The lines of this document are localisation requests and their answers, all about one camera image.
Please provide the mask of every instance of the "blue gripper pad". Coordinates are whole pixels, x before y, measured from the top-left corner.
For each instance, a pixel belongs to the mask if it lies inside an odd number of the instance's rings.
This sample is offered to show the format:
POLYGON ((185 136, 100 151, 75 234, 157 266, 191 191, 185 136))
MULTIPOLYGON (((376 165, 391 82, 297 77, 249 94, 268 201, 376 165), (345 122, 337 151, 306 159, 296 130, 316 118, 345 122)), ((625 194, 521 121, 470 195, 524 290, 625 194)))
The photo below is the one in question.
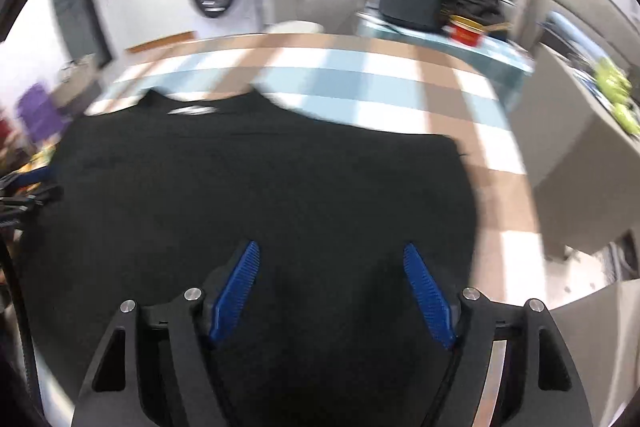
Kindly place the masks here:
POLYGON ((240 314, 249 296, 260 267, 260 249, 251 241, 229 275, 220 297, 213 307, 209 338, 219 343, 238 325, 240 314))
POLYGON ((431 336, 446 349, 451 348, 456 340, 456 334, 451 324, 449 303, 412 243, 404 247, 404 272, 409 279, 431 336))

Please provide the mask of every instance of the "metal screw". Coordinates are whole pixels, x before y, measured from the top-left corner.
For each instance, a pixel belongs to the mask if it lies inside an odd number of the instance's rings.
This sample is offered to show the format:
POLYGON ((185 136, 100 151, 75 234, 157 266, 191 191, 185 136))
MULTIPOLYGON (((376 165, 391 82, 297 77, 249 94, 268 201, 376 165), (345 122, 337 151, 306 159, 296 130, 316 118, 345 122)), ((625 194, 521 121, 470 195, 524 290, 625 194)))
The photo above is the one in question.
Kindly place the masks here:
POLYGON ((197 301, 202 295, 202 290, 200 288, 189 288, 184 293, 184 298, 188 301, 197 301))
POLYGON ((132 301, 131 299, 128 299, 120 305, 120 311, 122 313, 129 313, 130 311, 133 311, 133 308, 135 307, 136 307, 136 302, 132 301))
POLYGON ((535 312, 541 312, 543 309, 545 309, 545 305, 538 299, 531 299, 529 301, 529 308, 531 308, 535 312))
POLYGON ((480 292, 475 288, 465 288, 462 290, 462 296, 470 301, 477 301, 480 298, 480 292))

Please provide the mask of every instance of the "striped tablecloth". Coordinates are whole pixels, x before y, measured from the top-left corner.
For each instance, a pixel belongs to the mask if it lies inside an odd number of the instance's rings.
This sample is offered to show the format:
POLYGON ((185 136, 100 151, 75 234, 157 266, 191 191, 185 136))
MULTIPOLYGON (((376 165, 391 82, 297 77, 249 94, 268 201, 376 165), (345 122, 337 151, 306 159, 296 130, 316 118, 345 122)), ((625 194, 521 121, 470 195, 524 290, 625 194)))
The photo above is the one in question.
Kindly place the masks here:
POLYGON ((458 142, 479 205, 471 283, 496 301, 545 299, 542 241, 520 152, 494 90, 458 58, 350 36, 270 34, 191 41, 129 68, 87 111, 128 107, 156 87, 179 100, 258 87, 323 120, 458 142))

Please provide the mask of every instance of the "black cable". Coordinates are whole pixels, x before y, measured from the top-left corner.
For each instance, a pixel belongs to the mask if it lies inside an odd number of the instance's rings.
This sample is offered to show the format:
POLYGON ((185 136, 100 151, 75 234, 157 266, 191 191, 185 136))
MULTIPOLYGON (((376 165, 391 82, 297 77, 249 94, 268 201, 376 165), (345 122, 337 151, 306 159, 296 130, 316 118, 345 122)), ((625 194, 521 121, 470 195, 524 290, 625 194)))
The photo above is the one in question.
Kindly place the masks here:
POLYGON ((22 357, 24 358, 24 372, 27 378, 27 388, 36 409, 44 415, 42 397, 40 396, 40 384, 38 383, 36 355, 33 350, 33 340, 31 339, 31 328, 29 327, 29 321, 27 319, 27 309, 25 308, 20 283, 18 283, 18 277, 14 270, 14 262, 9 255, 4 239, 0 239, 0 266, 2 267, 2 270, 4 270, 6 285, 9 288, 11 300, 14 303, 15 318, 18 322, 18 331, 20 332, 22 357))

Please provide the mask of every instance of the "table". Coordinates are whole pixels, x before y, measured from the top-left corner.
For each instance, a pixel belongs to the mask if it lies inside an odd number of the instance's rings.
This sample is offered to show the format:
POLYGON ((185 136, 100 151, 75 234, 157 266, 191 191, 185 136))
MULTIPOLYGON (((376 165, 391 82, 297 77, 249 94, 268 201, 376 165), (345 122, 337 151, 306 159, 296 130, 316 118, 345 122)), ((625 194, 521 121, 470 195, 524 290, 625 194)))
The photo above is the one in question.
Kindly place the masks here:
MULTIPOLYGON (((520 151, 494 89, 459 58, 402 42, 325 34, 257 34, 176 44, 129 68, 87 114, 135 104, 156 87, 209 100, 254 85, 314 118, 453 137, 474 186, 478 240, 470 283, 495 301, 545 300, 542 240, 520 151)), ((504 346, 494 350, 476 423, 493 412, 504 346)))
POLYGON ((416 44, 444 52, 471 64, 491 81, 502 106, 511 110, 518 101, 525 79, 531 75, 534 62, 508 42, 481 38, 478 47, 455 41, 446 35, 419 32, 384 21, 377 9, 367 7, 361 13, 358 35, 416 44))

